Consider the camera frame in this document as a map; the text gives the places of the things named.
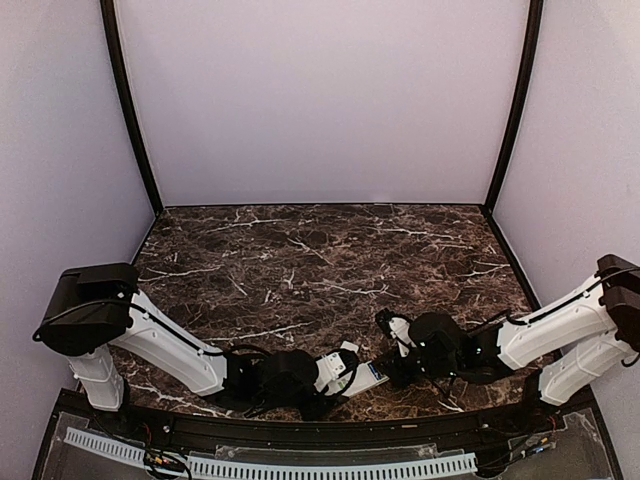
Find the white cable tray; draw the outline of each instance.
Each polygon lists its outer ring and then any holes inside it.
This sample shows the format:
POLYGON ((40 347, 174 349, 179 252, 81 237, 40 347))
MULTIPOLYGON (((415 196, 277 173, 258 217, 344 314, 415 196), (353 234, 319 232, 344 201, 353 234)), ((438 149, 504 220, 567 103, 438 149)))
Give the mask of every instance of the white cable tray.
MULTIPOLYGON (((64 442, 119 463, 144 468, 142 448, 72 427, 67 428, 64 442)), ((379 465, 286 466, 229 462, 190 455, 187 464, 193 478, 203 480, 422 480, 476 472, 475 459, 474 453, 466 453, 379 465)))

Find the white wall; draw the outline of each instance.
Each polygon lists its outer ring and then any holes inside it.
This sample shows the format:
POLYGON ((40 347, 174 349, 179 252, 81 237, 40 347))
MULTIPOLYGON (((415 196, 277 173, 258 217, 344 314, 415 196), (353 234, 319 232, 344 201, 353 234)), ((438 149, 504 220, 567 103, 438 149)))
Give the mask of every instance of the white wall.
MULTIPOLYGON (((545 2, 495 213, 543 304, 606 253, 640 264, 638 25, 634 2, 545 2)), ((640 478, 640 368, 617 367, 594 390, 626 478, 640 478)))
POLYGON ((60 273, 130 260, 152 211, 98 1, 0 5, 0 479, 31 478, 65 361, 31 341, 60 273))
POLYGON ((167 205, 484 200, 528 1, 119 1, 167 205))

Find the wire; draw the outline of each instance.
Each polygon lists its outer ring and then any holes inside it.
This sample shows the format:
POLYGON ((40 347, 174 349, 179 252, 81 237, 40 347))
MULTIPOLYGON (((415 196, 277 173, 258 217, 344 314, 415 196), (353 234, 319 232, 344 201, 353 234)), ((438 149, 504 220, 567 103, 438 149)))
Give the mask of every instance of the wire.
POLYGON ((492 460, 490 462, 487 462, 483 465, 478 465, 478 468, 486 468, 490 465, 494 465, 498 462, 500 462, 501 460, 504 460, 505 458, 511 456, 512 454, 514 454, 518 449, 522 448, 524 446, 524 444, 526 444, 529 440, 531 440, 533 438, 533 436, 535 435, 534 433, 529 434, 528 436, 526 436, 525 438, 523 438, 522 440, 520 440, 517 444, 515 444, 513 446, 513 448, 509 449, 509 451, 507 453, 505 453, 504 455, 499 456, 498 458, 496 458, 495 460, 492 460))
MULTIPOLYGON (((40 342, 42 341, 42 338, 40 337, 40 331, 43 327, 46 327, 47 325, 52 324, 53 322, 56 322, 58 320, 60 320, 61 318, 64 318, 68 315, 71 315, 72 313, 77 312, 78 310, 81 310, 83 308, 86 307, 91 307, 93 305, 97 305, 99 306, 99 308, 105 306, 105 305, 120 305, 123 307, 128 307, 128 308, 133 308, 134 310, 137 310, 143 314, 149 315, 149 318, 151 318, 151 320, 153 320, 154 323, 157 323, 158 325, 160 325, 162 328, 164 328, 167 332, 169 332, 170 334, 172 334, 174 337, 180 339, 182 342, 186 343, 187 345, 189 345, 191 348, 193 348, 194 350, 196 350, 197 352, 202 351, 202 348, 195 344, 194 342, 192 342, 191 340, 189 340, 188 338, 186 338, 184 335, 182 335, 180 332, 177 332, 176 330, 174 330, 173 328, 171 328, 169 325, 167 325, 165 322, 163 322, 161 319, 159 319, 158 317, 156 317, 154 314, 152 314, 151 312, 149 312, 146 308, 130 302, 128 300, 120 300, 120 299, 115 299, 115 298, 107 298, 107 299, 102 299, 102 300, 91 300, 89 302, 85 302, 85 303, 81 303, 80 305, 76 305, 74 307, 71 307, 67 310, 65 310, 64 312, 61 312, 57 315, 54 315, 53 317, 47 318, 45 319, 42 324, 40 325, 40 327, 34 332, 34 334, 32 335, 32 339, 35 342, 40 342)), ((97 311, 94 310, 90 313, 87 313, 87 315, 91 315, 93 313, 95 313, 97 311)), ((211 348, 218 348, 218 347, 213 347, 212 345, 207 345, 208 347, 211 348)), ((204 350, 202 351, 202 354, 208 357, 221 357, 223 355, 227 355, 229 353, 235 352, 237 350, 253 350, 255 352, 259 352, 265 356, 270 356, 271 353, 268 352, 267 350, 260 348, 260 347, 256 347, 254 345, 235 345, 229 349, 219 349, 219 351, 216 352, 210 352, 208 350, 204 350)))
POLYGON ((511 315, 511 309, 510 308, 505 308, 501 312, 496 313, 491 318, 489 318, 489 319, 485 320, 484 322, 482 322, 480 325, 476 325, 475 327, 473 327, 473 328, 471 328, 469 330, 466 330, 466 333, 477 332, 481 328, 486 327, 491 322, 494 322, 495 320, 498 320, 499 318, 502 318, 502 317, 507 317, 507 320, 508 320, 510 318, 510 315, 511 315))
POLYGON ((524 450, 520 450, 531 439, 531 437, 533 437, 533 435, 535 435, 535 434, 531 434, 528 438, 525 438, 522 442, 519 442, 516 447, 511 449, 507 454, 503 455, 502 457, 499 457, 496 460, 493 460, 492 462, 485 463, 484 465, 479 465, 478 469, 482 468, 482 469, 489 470, 489 471, 491 471, 491 470, 504 471, 504 469, 506 469, 507 467, 513 465, 514 463, 517 463, 520 460, 524 460, 525 458, 528 458, 528 457, 530 457, 532 455, 535 455, 536 453, 539 453, 536 450, 538 448, 542 447, 543 445, 548 445, 547 442, 549 441, 549 437, 543 437, 540 440, 538 440, 535 444, 525 448, 524 450), (494 465, 495 463, 499 462, 500 460, 506 458, 508 455, 514 454, 516 452, 518 454, 514 458, 510 459, 507 463, 500 464, 500 465, 494 465))
MULTIPOLYGON (((86 307, 91 307, 93 305, 99 305, 101 307, 105 306, 105 305, 121 305, 123 307, 130 307, 133 304, 127 300, 119 300, 119 299, 115 299, 115 298, 107 298, 107 299, 102 299, 102 300, 91 300, 90 302, 85 302, 85 303, 81 303, 80 305, 76 305, 75 307, 71 307, 67 310, 65 310, 64 312, 60 312, 57 315, 54 315, 53 317, 47 318, 45 319, 41 324, 40 327, 34 332, 34 334, 32 335, 32 339, 34 342, 39 342, 41 341, 40 338, 40 329, 42 327, 46 327, 47 325, 50 325, 53 322, 56 322, 58 320, 60 320, 61 318, 66 317, 67 315, 71 315, 72 313, 77 312, 78 310, 81 310, 83 308, 86 307)), ((88 313, 87 315, 93 314, 97 311, 98 309, 92 311, 91 313, 88 313)))
POLYGON ((407 348, 408 350, 411 350, 411 346, 409 344, 407 344, 407 342, 405 342, 404 340, 402 340, 400 337, 396 336, 394 337, 394 339, 403 347, 407 348))
POLYGON ((640 353, 638 355, 636 355, 636 358, 634 358, 633 360, 631 360, 629 363, 625 362, 624 360, 620 360, 620 363, 622 364, 623 367, 625 368, 631 368, 633 367, 636 363, 638 363, 638 360, 640 360, 640 353))
POLYGON ((544 318, 548 317, 552 313, 555 313, 558 310, 561 310, 561 309, 565 308, 567 305, 570 305, 571 303, 575 302, 576 300, 581 298, 585 293, 591 292, 592 290, 594 290, 598 286, 602 285, 603 283, 609 281, 613 277, 617 277, 618 275, 622 275, 623 273, 635 272, 635 271, 638 271, 638 270, 640 270, 640 267, 629 267, 629 268, 623 268, 622 270, 618 270, 617 272, 610 273, 609 275, 606 275, 606 276, 600 278, 599 280, 594 282, 592 285, 588 286, 582 292, 574 295, 573 297, 571 297, 568 300, 562 302, 561 304, 556 305, 555 307, 553 307, 553 308, 551 308, 549 310, 546 310, 546 311, 540 313, 539 315, 534 316, 533 318, 528 319, 527 321, 514 320, 514 319, 510 319, 509 317, 507 317, 507 321, 509 323, 513 324, 513 325, 517 325, 517 326, 520 326, 520 327, 531 325, 532 323, 539 322, 540 320, 543 320, 544 318))
MULTIPOLYGON (((96 422, 96 425, 98 425, 98 428, 100 428, 100 430, 109 438, 111 438, 112 440, 115 440, 117 442, 120 443, 124 443, 125 445, 129 445, 130 447, 133 448, 141 448, 140 445, 138 444, 138 442, 135 441, 130 441, 126 438, 121 438, 117 435, 115 435, 114 433, 112 433, 111 431, 109 431, 109 429, 107 429, 102 422, 100 422, 100 420, 98 419, 98 415, 94 414, 93 415, 93 419, 96 422)), ((155 449, 151 447, 151 440, 152 440, 152 436, 151 436, 151 429, 149 428, 149 425, 147 425, 145 422, 141 422, 140 425, 142 425, 147 433, 147 442, 144 445, 143 450, 144 450, 144 457, 143 457, 143 464, 145 467, 144 470, 145 472, 147 472, 148 475, 152 476, 153 478, 156 479, 160 479, 160 480, 172 480, 174 478, 178 478, 182 475, 182 473, 186 472, 187 474, 187 478, 189 480, 193 480, 193 475, 191 474, 191 469, 189 468, 189 466, 187 465, 186 461, 183 461, 179 458, 176 458, 174 456, 171 455, 179 455, 182 458, 186 458, 182 453, 179 452, 165 452, 164 450, 161 449, 155 449), (163 473, 158 471, 158 467, 152 463, 152 462, 148 462, 147 457, 148 456, 155 456, 156 458, 163 458, 163 457, 167 457, 169 458, 171 461, 179 464, 180 466, 183 467, 183 472, 179 472, 177 475, 170 475, 167 473, 163 473)))
POLYGON ((442 399, 446 402, 451 397, 451 388, 453 387, 453 383, 456 381, 456 378, 457 377, 451 377, 451 380, 449 380, 449 386, 447 387, 446 391, 435 380, 432 380, 431 378, 427 378, 427 380, 440 392, 440 394, 442 395, 442 399))
POLYGON ((325 395, 327 398, 338 398, 340 395, 342 395, 344 392, 346 392, 347 390, 349 390, 349 388, 351 388, 351 385, 353 385, 353 382, 356 381, 356 369, 358 368, 356 364, 356 368, 353 368, 351 371, 353 372, 351 374, 351 377, 349 377, 349 380, 347 380, 347 383, 345 384, 344 387, 342 387, 340 389, 340 391, 336 392, 336 393, 332 393, 331 395, 325 395))

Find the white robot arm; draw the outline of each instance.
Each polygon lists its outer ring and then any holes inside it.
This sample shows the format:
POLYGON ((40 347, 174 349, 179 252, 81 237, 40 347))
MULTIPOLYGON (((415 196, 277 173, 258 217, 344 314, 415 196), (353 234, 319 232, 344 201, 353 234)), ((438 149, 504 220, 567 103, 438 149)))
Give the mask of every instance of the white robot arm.
POLYGON ((385 309, 376 323, 398 349, 373 364, 359 365, 354 351, 345 348, 313 358, 301 350, 271 354, 254 346, 207 345, 153 305, 128 264, 64 272, 33 338, 66 355, 91 405, 106 411, 126 401, 126 383, 107 344, 144 358, 222 408, 254 415, 295 406, 308 420, 387 378, 400 387, 417 375, 486 384, 573 344, 534 379, 539 400, 561 405, 640 351, 640 269, 613 255, 601 258, 598 267, 596 275, 545 308, 518 320, 507 315, 506 323, 477 332, 461 330, 447 314, 412 321, 385 309))
POLYGON ((598 273, 568 295, 518 320, 461 330, 446 314, 410 320, 388 310, 376 322, 398 350, 377 365, 392 382, 406 386, 416 375, 460 377, 490 383, 533 360, 572 346, 544 367, 538 399, 562 405, 605 371, 640 351, 640 268, 614 255, 598 261, 598 273))
POLYGON ((126 383, 107 344, 128 350, 180 380, 193 393, 247 415, 297 407, 318 419, 345 396, 378 383, 358 368, 352 349, 313 358, 301 350, 271 354, 259 347, 208 345, 164 315, 137 288, 128 264, 67 270, 34 340, 66 355, 91 405, 117 411, 126 383))

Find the marble tabletop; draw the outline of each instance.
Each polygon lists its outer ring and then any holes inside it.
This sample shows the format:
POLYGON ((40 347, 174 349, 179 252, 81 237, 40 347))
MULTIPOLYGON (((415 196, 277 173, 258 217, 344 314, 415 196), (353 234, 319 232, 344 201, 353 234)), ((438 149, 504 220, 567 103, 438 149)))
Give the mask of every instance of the marble tabletop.
MULTIPOLYGON (((136 266, 140 286, 174 321, 221 347, 251 343, 312 355, 348 340, 361 360, 392 348, 376 327, 387 307, 410 317, 447 311, 463 328, 510 307, 528 312, 479 209, 434 205, 225 206, 167 209, 136 266)), ((134 404, 240 417, 190 393, 134 355, 112 349, 134 404)), ((442 401, 426 381, 352 398, 327 420, 441 415, 517 402, 535 365, 487 386, 458 379, 442 401)), ((257 419, 298 421, 279 409, 257 419)))

